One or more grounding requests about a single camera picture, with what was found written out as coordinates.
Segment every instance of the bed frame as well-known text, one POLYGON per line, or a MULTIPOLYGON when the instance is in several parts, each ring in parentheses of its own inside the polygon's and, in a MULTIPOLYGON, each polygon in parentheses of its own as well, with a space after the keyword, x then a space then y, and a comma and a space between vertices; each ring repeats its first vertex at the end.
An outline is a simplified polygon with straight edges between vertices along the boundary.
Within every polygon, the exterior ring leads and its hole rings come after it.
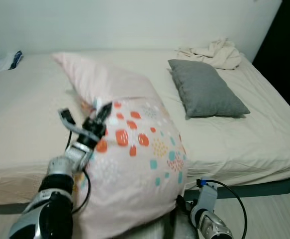
MULTIPOLYGON (((290 179, 255 184, 246 186, 233 186, 232 189, 241 197, 259 197, 290 193, 290 179)), ((198 198, 198 190, 189 190, 185 192, 185 200, 191 201, 198 198)), ((234 198, 228 190, 223 187, 218 188, 218 198, 234 198)), ((4 204, 0 205, 0 215, 20 214, 28 203, 4 204)))

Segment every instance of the white wall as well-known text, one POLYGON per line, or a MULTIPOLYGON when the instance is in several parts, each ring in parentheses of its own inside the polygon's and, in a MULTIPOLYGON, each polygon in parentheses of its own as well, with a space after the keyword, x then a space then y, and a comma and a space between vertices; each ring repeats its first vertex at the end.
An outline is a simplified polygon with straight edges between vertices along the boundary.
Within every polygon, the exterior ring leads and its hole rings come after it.
POLYGON ((255 57, 282 0, 0 0, 0 54, 178 48, 227 36, 255 57))

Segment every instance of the crumpled white cloth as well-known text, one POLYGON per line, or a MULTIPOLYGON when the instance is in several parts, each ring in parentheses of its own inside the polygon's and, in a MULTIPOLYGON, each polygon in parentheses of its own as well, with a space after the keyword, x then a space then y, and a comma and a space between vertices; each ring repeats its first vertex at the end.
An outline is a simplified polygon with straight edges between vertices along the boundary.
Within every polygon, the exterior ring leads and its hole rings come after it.
POLYGON ((235 44, 226 38, 211 42, 209 48, 180 48, 178 59, 200 61, 224 70, 235 69, 242 60, 235 44))

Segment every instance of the white bed sheet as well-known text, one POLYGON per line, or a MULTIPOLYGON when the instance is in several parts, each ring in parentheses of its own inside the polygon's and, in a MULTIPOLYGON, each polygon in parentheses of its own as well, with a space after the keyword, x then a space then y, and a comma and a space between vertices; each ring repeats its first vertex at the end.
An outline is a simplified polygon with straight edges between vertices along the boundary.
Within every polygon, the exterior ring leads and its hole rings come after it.
MULTIPOLYGON (((290 107, 243 58, 233 71, 218 70, 251 114, 233 119, 185 120, 167 60, 174 51, 93 51, 83 55, 111 61, 149 77, 181 132, 190 159, 187 188, 211 176, 230 185, 290 178, 290 107)), ((25 55, 19 66, 0 72, 0 204, 27 202, 49 160, 64 150, 68 131, 57 109, 84 117, 62 69, 49 55, 25 55)))

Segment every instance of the orange dot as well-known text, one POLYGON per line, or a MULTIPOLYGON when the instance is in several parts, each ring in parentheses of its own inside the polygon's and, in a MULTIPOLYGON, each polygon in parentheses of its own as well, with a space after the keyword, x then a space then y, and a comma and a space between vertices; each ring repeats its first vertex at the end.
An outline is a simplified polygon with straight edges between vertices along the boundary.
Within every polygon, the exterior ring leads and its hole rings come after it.
POLYGON ((127 120, 127 125, 130 129, 137 129, 137 125, 134 121, 127 120))
POLYGON ((100 153, 105 153, 107 151, 107 142, 106 140, 101 140, 97 146, 96 146, 96 151, 100 153))
POLYGON ((136 118, 136 119, 141 119, 140 114, 136 111, 130 112, 130 116, 132 116, 133 118, 136 118))
POLYGON ((142 145, 142 146, 148 146, 149 145, 149 140, 148 140, 147 136, 144 135, 143 133, 140 133, 138 135, 138 141, 139 141, 140 145, 142 145))
POLYGON ((116 117, 119 118, 120 120, 121 120, 121 119, 122 119, 122 120, 124 119, 124 116, 122 115, 122 113, 117 113, 117 114, 116 114, 116 117))
POLYGON ((124 129, 120 129, 116 131, 116 141, 119 146, 128 145, 128 134, 124 129))
POLYGON ((115 103, 114 103, 114 107, 115 107, 116 109, 119 109, 119 108, 121 107, 121 103, 120 103, 120 102, 115 102, 115 103))
POLYGON ((135 145, 134 146, 131 146, 130 147, 130 150, 129 150, 129 155, 131 157, 134 157, 134 156, 136 156, 136 154, 137 154, 136 146, 135 145))

